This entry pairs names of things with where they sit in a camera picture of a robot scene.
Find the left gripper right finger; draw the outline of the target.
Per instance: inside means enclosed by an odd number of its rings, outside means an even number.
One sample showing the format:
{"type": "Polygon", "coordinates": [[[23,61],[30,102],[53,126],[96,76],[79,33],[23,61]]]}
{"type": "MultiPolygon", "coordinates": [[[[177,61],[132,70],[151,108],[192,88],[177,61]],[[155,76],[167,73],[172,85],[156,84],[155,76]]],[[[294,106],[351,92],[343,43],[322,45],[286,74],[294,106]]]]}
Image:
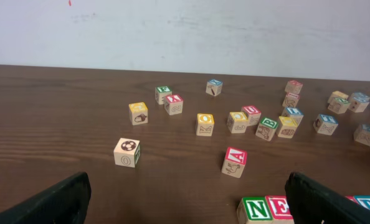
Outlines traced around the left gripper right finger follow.
{"type": "Polygon", "coordinates": [[[292,172],[285,192],[295,224],[370,224],[370,210],[299,172],[292,172]]]}

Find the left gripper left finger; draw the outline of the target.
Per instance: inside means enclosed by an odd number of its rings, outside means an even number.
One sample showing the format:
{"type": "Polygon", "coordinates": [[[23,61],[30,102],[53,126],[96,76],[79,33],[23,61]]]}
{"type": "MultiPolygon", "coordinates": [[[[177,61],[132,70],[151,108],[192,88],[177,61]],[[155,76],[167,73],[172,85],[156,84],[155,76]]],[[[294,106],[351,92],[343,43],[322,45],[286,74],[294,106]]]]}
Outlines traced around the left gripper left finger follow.
{"type": "Polygon", "coordinates": [[[78,172],[0,213],[3,223],[83,224],[91,198],[86,172],[78,172]]]}

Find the red E block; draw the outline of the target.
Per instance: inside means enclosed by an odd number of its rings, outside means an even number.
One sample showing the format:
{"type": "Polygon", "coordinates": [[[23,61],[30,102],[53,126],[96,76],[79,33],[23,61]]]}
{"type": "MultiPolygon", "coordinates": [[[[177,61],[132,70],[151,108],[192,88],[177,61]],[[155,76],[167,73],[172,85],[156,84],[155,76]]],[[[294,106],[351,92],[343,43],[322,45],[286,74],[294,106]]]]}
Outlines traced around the red E block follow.
{"type": "Polygon", "coordinates": [[[265,199],[273,217],[273,224],[294,224],[286,196],[267,195],[265,199]]]}

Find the red i block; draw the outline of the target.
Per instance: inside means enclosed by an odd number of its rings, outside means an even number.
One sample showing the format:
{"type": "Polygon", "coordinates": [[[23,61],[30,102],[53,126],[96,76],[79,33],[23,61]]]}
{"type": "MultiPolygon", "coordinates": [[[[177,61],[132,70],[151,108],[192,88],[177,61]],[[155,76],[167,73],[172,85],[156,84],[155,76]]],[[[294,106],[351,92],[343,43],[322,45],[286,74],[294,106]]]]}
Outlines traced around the red i block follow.
{"type": "Polygon", "coordinates": [[[358,203],[357,200],[353,196],[346,196],[346,198],[355,202],[355,203],[358,203]]]}
{"type": "Polygon", "coordinates": [[[282,106],[289,107],[289,108],[296,108],[299,99],[300,99],[300,95],[295,94],[295,93],[287,93],[285,95],[282,106]]]}

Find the green N block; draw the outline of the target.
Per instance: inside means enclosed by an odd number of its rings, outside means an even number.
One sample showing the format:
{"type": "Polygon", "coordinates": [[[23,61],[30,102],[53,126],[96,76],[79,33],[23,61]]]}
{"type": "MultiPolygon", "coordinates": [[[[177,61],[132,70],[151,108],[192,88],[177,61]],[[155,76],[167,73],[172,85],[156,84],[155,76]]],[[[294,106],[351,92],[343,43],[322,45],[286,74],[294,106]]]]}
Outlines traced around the green N block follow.
{"type": "Polygon", "coordinates": [[[272,223],[273,217],[264,197],[243,197],[237,207],[239,224],[272,223]]]}

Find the blue T block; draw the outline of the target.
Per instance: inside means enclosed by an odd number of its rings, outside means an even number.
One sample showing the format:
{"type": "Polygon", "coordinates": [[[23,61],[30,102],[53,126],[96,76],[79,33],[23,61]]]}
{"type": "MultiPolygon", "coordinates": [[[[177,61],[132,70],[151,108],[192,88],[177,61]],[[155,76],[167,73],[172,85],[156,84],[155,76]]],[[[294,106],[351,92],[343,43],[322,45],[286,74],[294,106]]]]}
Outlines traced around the blue T block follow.
{"type": "Polygon", "coordinates": [[[319,114],[313,123],[313,127],[318,134],[331,136],[338,127],[338,122],[333,116],[319,114]]]}

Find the red A block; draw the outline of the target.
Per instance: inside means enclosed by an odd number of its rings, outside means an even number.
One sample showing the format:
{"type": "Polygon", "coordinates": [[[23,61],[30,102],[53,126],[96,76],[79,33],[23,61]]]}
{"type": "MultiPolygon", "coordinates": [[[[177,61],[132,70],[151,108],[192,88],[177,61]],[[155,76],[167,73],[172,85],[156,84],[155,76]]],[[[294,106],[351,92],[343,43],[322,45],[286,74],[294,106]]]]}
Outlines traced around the red A block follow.
{"type": "Polygon", "coordinates": [[[240,178],[247,163],[247,152],[235,147],[228,147],[222,165],[222,173],[240,178]]]}

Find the green B block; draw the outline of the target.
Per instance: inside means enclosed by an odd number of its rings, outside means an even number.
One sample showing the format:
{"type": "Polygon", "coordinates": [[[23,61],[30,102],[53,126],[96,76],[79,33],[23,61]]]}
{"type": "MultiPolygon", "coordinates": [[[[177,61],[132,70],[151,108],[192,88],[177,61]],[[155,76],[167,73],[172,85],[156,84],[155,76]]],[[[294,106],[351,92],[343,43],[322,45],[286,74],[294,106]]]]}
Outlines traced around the green B block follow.
{"type": "Polygon", "coordinates": [[[257,126],[255,135],[263,140],[271,141],[277,128],[278,121],[263,117],[257,126]]]}

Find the blue 2 block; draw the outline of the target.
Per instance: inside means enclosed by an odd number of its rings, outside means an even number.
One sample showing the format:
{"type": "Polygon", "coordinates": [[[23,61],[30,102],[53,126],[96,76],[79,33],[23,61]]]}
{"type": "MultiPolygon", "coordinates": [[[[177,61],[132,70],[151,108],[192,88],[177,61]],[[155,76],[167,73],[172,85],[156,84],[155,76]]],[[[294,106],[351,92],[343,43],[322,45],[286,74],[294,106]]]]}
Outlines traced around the blue 2 block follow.
{"type": "Polygon", "coordinates": [[[356,142],[370,146],[370,125],[360,124],[353,134],[356,142]]]}

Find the yellow block top right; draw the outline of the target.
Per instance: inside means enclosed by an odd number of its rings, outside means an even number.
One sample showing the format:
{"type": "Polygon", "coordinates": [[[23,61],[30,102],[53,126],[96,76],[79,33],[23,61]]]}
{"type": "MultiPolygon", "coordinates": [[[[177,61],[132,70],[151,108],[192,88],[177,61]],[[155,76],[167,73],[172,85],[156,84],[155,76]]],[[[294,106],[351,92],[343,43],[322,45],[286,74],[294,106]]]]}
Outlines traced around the yellow block top right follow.
{"type": "Polygon", "coordinates": [[[343,92],[340,92],[340,91],[334,91],[332,92],[332,94],[330,95],[329,99],[328,99],[328,103],[331,103],[331,101],[335,98],[342,98],[344,100],[347,100],[348,99],[348,95],[343,93],[343,92]]]}

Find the blue 5 block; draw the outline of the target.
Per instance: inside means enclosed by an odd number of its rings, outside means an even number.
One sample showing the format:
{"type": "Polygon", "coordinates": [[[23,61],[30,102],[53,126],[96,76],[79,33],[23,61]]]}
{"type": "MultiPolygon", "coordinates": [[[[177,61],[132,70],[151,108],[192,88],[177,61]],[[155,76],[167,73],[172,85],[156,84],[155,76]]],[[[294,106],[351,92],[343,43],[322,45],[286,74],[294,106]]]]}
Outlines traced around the blue 5 block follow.
{"type": "Polygon", "coordinates": [[[358,96],[352,97],[349,102],[350,106],[348,109],[355,113],[363,112],[369,105],[369,100],[358,96]]]}

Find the yellow block far left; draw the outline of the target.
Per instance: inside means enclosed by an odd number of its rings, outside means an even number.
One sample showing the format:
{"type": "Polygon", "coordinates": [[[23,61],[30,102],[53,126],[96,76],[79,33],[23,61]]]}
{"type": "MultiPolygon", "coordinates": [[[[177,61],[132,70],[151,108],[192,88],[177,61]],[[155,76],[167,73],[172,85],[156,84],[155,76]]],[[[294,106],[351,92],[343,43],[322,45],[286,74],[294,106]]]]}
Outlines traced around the yellow block far left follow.
{"type": "Polygon", "coordinates": [[[148,122],[148,108],[144,102],[130,103],[128,107],[133,126],[148,122]]]}

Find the red block top right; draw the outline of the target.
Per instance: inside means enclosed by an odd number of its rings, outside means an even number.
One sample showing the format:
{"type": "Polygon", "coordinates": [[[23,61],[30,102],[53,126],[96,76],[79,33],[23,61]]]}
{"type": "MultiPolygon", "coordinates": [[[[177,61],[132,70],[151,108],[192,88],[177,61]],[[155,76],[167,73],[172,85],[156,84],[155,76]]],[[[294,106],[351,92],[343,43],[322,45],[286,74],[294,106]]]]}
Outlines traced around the red block top right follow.
{"type": "Polygon", "coordinates": [[[297,80],[290,80],[287,82],[285,92],[299,95],[302,87],[303,84],[301,82],[298,82],[297,80]]]}

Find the blue D block upper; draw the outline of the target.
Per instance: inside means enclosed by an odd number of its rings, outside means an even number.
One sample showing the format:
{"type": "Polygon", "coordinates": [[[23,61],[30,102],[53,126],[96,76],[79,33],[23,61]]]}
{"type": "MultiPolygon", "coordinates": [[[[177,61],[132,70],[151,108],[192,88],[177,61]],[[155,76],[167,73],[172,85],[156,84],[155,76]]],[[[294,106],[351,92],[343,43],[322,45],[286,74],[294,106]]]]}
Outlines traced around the blue D block upper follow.
{"type": "Polygon", "coordinates": [[[362,98],[364,100],[370,100],[370,97],[364,93],[361,93],[361,92],[354,92],[351,94],[351,96],[349,97],[350,100],[352,100],[354,97],[356,98],[362,98]]]}

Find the yellow block beside U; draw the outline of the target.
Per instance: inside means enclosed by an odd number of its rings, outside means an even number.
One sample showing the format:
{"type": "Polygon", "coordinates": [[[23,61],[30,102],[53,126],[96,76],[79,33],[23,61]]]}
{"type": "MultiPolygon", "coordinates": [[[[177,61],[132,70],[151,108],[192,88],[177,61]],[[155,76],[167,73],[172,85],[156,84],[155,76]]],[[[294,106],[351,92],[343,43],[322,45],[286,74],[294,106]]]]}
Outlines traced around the yellow block beside U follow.
{"type": "Polygon", "coordinates": [[[214,130],[214,117],[212,114],[198,113],[196,123],[197,136],[212,136],[214,130]]]}

